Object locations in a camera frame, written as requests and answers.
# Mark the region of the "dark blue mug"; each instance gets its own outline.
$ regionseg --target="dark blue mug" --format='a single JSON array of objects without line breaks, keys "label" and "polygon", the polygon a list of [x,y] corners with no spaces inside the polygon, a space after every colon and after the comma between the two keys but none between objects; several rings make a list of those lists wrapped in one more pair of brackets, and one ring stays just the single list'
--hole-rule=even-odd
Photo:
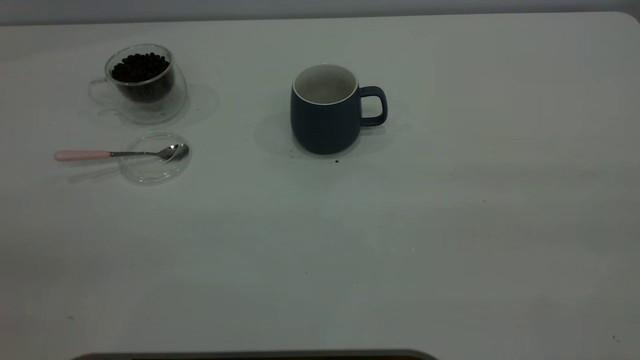
[{"label": "dark blue mug", "polygon": [[[362,117],[360,98],[377,96],[382,114]],[[291,129],[300,145],[316,154],[333,154],[348,148],[362,126],[377,126],[387,119],[387,98],[381,88],[360,88],[355,75],[344,67],[321,64],[307,68],[291,88]]]}]

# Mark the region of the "mug handle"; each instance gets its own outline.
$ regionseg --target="mug handle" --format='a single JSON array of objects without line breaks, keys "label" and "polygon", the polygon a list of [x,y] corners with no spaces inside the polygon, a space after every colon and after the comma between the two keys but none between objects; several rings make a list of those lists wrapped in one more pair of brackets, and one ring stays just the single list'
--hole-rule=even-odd
[{"label": "mug handle", "polygon": [[115,104],[113,104],[111,101],[107,101],[105,99],[101,99],[100,97],[97,97],[94,93],[93,93],[93,88],[96,85],[99,84],[106,84],[107,83],[107,79],[106,78],[100,78],[100,79],[96,79],[93,80],[92,82],[89,83],[89,97],[91,98],[91,100],[95,101],[97,104],[100,104],[102,106],[107,106],[108,108],[115,108]]},{"label": "mug handle", "polygon": [[360,98],[367,96],[377,96],[380,98],[380,102],[382,102],[382,114],[376,117],[364,117],[360,124],[362,126],[382,125],[382,123],[387,120],[387,97],[385,96],[385,92],[377,86],[360,88]]}]

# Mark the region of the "white wall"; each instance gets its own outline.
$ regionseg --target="white wall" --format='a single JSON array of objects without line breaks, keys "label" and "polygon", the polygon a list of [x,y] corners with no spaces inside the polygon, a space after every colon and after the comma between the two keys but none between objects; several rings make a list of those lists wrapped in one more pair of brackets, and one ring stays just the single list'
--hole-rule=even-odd
[{"label": "white wall", "polygon": [[1,0],[0,24],[627,10],[638,0]]}]

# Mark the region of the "mug rim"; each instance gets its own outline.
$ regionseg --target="mug rim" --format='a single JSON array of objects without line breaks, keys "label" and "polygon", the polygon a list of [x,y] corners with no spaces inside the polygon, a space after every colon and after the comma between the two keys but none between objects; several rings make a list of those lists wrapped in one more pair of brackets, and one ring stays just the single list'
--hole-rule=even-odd
[{"label": "mug rim", "polygon": [[[143,46],[155,46],[155,47],[159,47],[160,49],[164,50],[167,52],[167,54],[169,54],[169,56],[171,56],[171,61],[169,61],[169,66],[166,67],[166,69],[164,71],[162,71],[159,75],[154,76],[153,78],[149,79],[149,80],[144,80],[144,81],[138,81],[137,83],[125,83],[123,81],[118,81],[116,79],[114,79],[111,76],[111,73],[109,73],[109,63],[111,63],[111,60],[113,60],[113,58],[115,58],[116,56],[118,56],[119,54],[122,54],[123,52],[127,51],[127,50],[131,50],[134,49],[136,47],[143,47]],[[139,86],[139,85],[144,85],[144,84],[149,84],[154,82],[155,80],[158,80],[159,78],[163,77],[164,75],[166,75],[167,72],[169,72],[172,68],[173,68],[173,63],[175,63],[175,58],[173,57],[173,53],[167,49],[166,47],[162,46],[162,45],[158,45],[158,44],[138,44],[138,45],[132,45],[129,47],[125,47],[124,49],[119,50],[118,52],[116,52],[115,54],[111,55],[111,57],[107,60],[107,62],[104,64],[104,75],[112,82],[114,82],[117,85],[123,85],[123,86]]]},{"label": "mug rim", "polygon": [[[305,99],[304,97],[302,97],[300,94],[298,94],[298,91],[296,90],[296,80],[298,80],[300,75],[302,75],[302,73],[304,73],[305,71],[307,71],[309,69],[313,69],[314,67],[325,67],[325,66],[340,67],[340,68],[346,70],[351,76],[353,76],[353,79],[356,81],[356,83],[355,83],[355,86],[353,87],[353,90],[351,91],[351,93],[349,95],[347,95],[344,99],[341,99],[341,100],[335,101],[335,102],[329,102],[327,104],[321,104],[319,102],[309,101],[309,100]],[[309,66],[309,67],[305,68],[304,70],[302,70],[298,75],[296,75],[296,77],[293,79],[293,83],[291,83],[291,88],[293,89],[293,92],[296,94],[296,96],[300,100],[302,100],[304,102],[307,102],[309,104],[318,105],[318,106],[336,105],[336,104],[340,104],[341,102],[347,101],[348,99],[350,99],[353,96],[353,94],[355,94],[356,90],[358,90],[358,87],[360,87],[360,82],[358,81],[358,77],[356,76],[356,74],[353,73],[353,71],[347,69],[346,67],[344,67],[342,65],[337,65],[337,64],[332,64],[332,63],[322,63],[322,64]]]}]

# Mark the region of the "spoon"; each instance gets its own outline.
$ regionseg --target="spoon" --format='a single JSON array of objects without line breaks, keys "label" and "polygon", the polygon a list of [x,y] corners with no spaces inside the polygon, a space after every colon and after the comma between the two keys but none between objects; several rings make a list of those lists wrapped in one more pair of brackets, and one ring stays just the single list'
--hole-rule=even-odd
[{"label": "spoon", "polygon": [[157,156],[159,158],[169,160],[172,156],[179,152],[178,155],[174,158],[175,160],[180,160],[186,154],[189,153],[189,147],[187,144],[175,144],[169,145],[162,149],[159,152],[149,152],[149,151],[126,151],[126,152],[113,152],[113,151],[56,151],[53,154],[53,158],[58,161],[82,161],[82,160],[98,160],[98,159],[108,159],[115,158],[117,156],[135,156],[135,155],[152,155]]}]

